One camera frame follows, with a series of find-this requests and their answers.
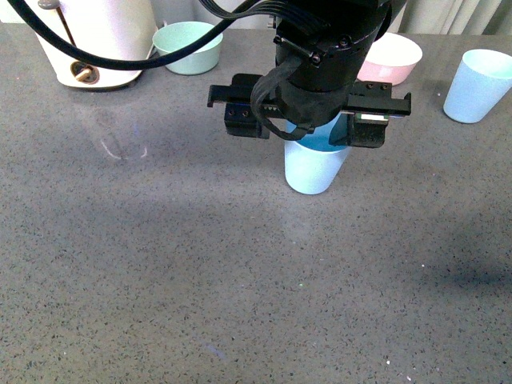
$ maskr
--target pink bowl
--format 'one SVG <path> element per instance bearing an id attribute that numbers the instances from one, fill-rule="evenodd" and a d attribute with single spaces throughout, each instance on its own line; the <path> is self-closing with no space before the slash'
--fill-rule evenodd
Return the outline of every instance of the pink bowl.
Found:
<path id="1" fill-rule="evenodd" d="M 399 34 L 384 34 L 371 46 L 358 79 L 396 86 L 406 80 L 422 56 L 422 49 L 412 40 Z"/>

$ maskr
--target mint green bowl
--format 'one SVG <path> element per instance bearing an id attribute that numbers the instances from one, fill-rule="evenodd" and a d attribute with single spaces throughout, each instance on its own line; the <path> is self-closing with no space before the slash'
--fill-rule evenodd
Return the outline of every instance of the mint green bowl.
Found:
<path id="1" fill-rule="evenodd" d="M 160 56 L 188 46 L 214 26 L 206 22 L 177 22 L 164 26 L 153 36 L 153 44 Z M 176 74 L 204 74 L 213 69 L 220 57 L 222 34 L 190 56 L 167 65 Z"/>

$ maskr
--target screw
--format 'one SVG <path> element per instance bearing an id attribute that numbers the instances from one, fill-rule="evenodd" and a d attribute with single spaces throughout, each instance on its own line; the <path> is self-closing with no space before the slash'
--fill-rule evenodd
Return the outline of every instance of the screw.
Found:
<path id="1" fill-rule="evenodd" d="M 339 41 L 339 46 L 341 47 L 346 47 L 349 45 L 349 41 L 347 40 L 347 38 L 341 38 L 340 41 Z"/>
<path id="2" fill-rule="evenodd" d="M 322 61 L 322 58 L 320 57 L 319 54 L 313 54 L 313 56 L 311 56 L 311 62 L 313 64 L 320 64 L 321 61 Z"/>

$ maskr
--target white appliance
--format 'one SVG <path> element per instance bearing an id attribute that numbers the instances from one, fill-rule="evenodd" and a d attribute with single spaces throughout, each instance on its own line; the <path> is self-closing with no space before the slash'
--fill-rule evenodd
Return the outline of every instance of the white appliance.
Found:
<path id="1" fill-rule="evenodd" d="M 143 60 L 153 49 L 157 30 L 150 0 L 26 0 L 30 8 L 61 38 L 81 50 L 121 60 Z M 64 54 L 39 37 L 57 74 L 66 86 L 112 88 L 125 85 L 140 70 L 107 70 Z"/>

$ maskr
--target bowl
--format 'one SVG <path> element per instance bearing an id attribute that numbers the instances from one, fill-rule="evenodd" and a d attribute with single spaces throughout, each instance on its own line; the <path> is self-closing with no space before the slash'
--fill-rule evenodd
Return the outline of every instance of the bowl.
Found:
<path id="1" fill-rule="evenodd" d="M 213 27 L 207 22 L 176 22 L 158 30 L 153 36 L 153 44 L 163 56 L 195 42 Z M 166 68 L 176 74 L 204 74 L 218 64 L 221 42 L 222 34 L 186 58 L 166 65 Z"/>
<path id="2" fill-rule="evenodd" d="M 422 57 L 418 44 L 399 34 L 386 33 L 371 46 L 358 80 L 396 86 L 407 79 Z"/>

